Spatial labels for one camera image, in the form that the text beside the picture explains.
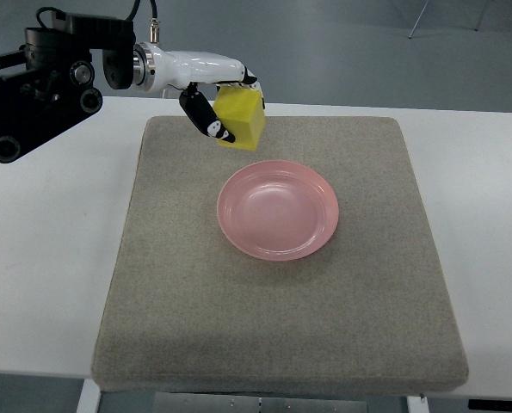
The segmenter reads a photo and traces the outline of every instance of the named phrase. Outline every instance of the metal frame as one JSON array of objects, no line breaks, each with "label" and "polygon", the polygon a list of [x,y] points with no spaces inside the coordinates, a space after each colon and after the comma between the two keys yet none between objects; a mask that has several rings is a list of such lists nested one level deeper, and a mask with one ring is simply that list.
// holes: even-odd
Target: metal frame
[{"label": "metal frame", "polygon": [[[428,3],[431,0],[426,0],[426,3],[424,4],[424,7],[422,8],[422,11],[420,12],[420,15],[416,19],[416,23],[414,24],[414,27],[412,28],[412,31],[409,34],[409,39],[412,39],[412,35],[414,34],[414,31],[416,30],[416,26],[418,26],[418,22],[420,22],[420,19],[422,18],[422,15],[424,14],[424,10],[426,7],[428,7]],[[485,11],[487,10],[487,6],[489,6],[490,0],[485,0],[485,3],[483,5],[483,8],[481,9],[481,14],[479,15],[478,24],[476,25],[475,31],[477,32],[479,28],[481,27],[481,21],[483,20],[483,16],[485,14]]]}]

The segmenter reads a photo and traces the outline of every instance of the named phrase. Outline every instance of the robotic hand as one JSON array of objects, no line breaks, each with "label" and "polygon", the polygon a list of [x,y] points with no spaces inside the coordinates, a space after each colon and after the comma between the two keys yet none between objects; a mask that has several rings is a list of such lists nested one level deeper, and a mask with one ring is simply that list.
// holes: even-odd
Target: robotic hand
[{"label": "robotic hand", "polygon": [[[52,28],[40,19],[45,11],[52,11]],[[179,89],[183,110],[202,133],[235,141],[197,84],[230,84],[261,91],[256,77],[225,56],[162,51],[157,46],[156,18],[151,20],[151,43],[136,45],[133,15],[120,20],[73,15],[55,8],[38,10],[41,28],[26,28],[26,45],[18,52],[0,55],[0,70],[26,66],[18,74],[0,76],[0,163],[15,161],[101,109],[101,92],[93,87],[90,49],[102,49],[105,78],[113,89]]]},{"label": "robotic hand", "polygon": [[135,45],[133,85],[146,92],[171,86],[182,90],[179,103],[199,131],[226,142],[235,137],[219,121],[197,83],[229,84],[262,91],[257,77],[240,63],[208,52],[165,52],[154,43]]}]

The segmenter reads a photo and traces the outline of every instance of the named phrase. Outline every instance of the yellow cube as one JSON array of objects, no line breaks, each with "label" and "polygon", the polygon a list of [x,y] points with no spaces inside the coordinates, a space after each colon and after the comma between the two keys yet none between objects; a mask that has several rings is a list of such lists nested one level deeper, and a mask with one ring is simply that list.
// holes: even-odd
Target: yellow cube
[{"label": "yellow cube", "polygon": [[229,132],[232,144],[216,139],[222,146],[255,151],[265,127],[262,93],[259,90],[221,86],[213,110]]}]

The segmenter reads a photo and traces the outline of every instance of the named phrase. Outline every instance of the gray cushion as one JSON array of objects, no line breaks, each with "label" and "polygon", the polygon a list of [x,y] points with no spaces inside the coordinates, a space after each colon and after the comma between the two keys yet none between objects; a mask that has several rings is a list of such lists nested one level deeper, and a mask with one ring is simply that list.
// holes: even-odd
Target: gray cushion
[{"label": "gray cushion", "polygon": [[[265,262],[222,234],[225,181],[263,159],[336,191],[332,239]],[[468,367],[403,135],[389,118],[269,117],[255,152],[149,120],[92,373],[104,391],[340,397],[448,391]]]}]

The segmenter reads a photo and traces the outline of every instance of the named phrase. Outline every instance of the pink bowl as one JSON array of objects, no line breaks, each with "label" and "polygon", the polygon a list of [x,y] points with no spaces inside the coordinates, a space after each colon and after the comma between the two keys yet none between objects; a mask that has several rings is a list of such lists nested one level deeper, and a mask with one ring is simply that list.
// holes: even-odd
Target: pink bowl
[{"label": "pink bowl", "polygon": [[263,161],[242,168],[218,198],[225,236],[250,256],[288,261],[308,256],[332,236],[338,201],[314,170],[289,161]]}]

